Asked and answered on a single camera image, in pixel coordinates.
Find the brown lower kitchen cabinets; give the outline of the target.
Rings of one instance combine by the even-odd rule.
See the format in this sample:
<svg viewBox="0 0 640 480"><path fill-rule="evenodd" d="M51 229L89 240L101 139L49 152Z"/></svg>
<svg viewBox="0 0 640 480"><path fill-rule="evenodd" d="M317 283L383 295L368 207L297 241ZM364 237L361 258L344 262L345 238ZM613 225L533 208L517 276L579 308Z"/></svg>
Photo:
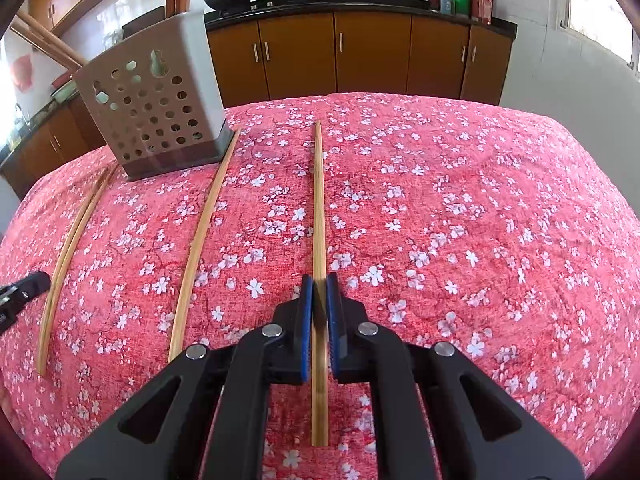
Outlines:
<svg viewBox="0 0 640 480"><path fill-rule="evenodd" d="M498 104L513 38L383 11L307 13L208 33L222 102L383 92Z"/></svg>

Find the left side counter cabinet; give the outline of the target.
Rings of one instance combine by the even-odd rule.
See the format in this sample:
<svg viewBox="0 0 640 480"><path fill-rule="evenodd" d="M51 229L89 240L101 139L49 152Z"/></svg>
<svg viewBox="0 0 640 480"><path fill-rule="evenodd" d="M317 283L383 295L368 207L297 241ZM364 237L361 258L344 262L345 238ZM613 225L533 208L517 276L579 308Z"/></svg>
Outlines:
<svg viewBox="0 0 640 480"><path fill-rule="evenodd" d="M22 200L41 177L104 145L84 101L74 96L26 133L16 148L2 148L1 177Z"/></svg>

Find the pink floral tablecloth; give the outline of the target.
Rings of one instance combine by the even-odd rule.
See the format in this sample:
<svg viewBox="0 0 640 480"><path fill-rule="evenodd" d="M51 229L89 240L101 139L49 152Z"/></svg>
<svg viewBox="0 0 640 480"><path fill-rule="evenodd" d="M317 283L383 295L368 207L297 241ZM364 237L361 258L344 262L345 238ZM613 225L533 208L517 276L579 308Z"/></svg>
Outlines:
<svg viewBox="0 0 640 480"><path fill-rule="evenodd" d="M232 108L240 130L210 219L187 344L235 344L311 270L314 135L326 263L374 322L446 340L592 474L639 406L639 221L553 119L462 101L347 93ZM78 208L110 180L73 255L35 369L43 301L1 339L1 397L47 472L167 362L215 168L131 182L108 148L40 179L1 243L1 279L52 272Z"/></svg>

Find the wooden chopstick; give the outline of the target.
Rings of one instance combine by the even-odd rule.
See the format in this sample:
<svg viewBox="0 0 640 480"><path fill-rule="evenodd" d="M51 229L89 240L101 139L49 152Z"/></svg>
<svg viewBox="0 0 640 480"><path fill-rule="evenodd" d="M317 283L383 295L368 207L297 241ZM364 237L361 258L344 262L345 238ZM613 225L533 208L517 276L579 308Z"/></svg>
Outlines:
<svg viewBox="0 0 640 480"><path fill-rule="evenodd" d="M321 122L314 124L314 320L311 335L311 445L329 445L329 330L326 319L326 218Z"/></svg>
<svg viewBox="0 0 640 480"><path fill-rule="evenodd" d="M174 324L172 324L171 329L167 358L168 363L175 359L181 353L183 348L186 319L188 318L189 304L195 282L195 274L198 270L198 265L200 264L200 258L206 241L209 223L210 220L212 220L215 205L222 189L222 185L224 184L224 178L226 177L236 142L238 142L240 131L241 128L236 128L233 131L228 151L224 154L224 158L219 164L216 174L214 175L212 185L209 188L200 218L198 219L198 225L196 226L193 240L190 244L188 260L186 260L186 267L184 268L180 292L175 308Z"/></svg>
<svg viewBox="0 0 640 480"><path fill-rule="evenodd" d="M68 268L70 267L70 263L72 262L73 255L82 234L84 234L85 227L89 222L93 211L96 209L98 201L106 190L108 181L113 177L113 174L117 169L117 164L107 167L94 181L89 193L77 211L75 220L67 233L61 252L58 255L58 261L54 268L51 287L47 294L40 320L35 367L36 372L41 377L46 374L53 321Z"/></svg>

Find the window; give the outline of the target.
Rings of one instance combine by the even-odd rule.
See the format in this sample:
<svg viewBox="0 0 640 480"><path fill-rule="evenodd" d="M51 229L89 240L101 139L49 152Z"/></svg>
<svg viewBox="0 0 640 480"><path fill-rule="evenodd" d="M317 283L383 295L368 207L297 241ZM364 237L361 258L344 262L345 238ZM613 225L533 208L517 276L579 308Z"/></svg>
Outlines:
<svg viewBox="0 0 640 480"><path fill-rule="evenodd" d="M617 0L565 0L561 26L600 44L639 75L639 37Z"/></svg>

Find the wooden chopsticks in holder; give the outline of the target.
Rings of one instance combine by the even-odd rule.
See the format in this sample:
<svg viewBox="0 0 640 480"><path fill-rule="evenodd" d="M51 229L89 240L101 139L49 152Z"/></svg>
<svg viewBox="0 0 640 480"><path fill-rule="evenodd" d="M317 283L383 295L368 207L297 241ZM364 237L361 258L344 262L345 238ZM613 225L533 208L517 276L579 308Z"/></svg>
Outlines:
<svg viewBox="0 0 640 480"><path fill-rule="evenodd" d="M36 50L72 73L77 72L88 63L86 58L22 9L17 11L10 29Z"/></svg>

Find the perforated grey utensil holder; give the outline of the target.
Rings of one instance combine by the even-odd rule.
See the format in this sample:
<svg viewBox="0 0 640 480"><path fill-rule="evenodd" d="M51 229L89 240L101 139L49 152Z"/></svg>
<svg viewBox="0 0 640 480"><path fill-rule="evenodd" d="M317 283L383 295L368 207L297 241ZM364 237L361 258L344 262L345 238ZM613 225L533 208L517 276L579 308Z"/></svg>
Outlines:
<svg viewBox="0 0 640 480"><path fill-rule="evenodd" d="M221 162L228 152L232 131L202 12L136 32L73 81L130 181Z"/></svg>

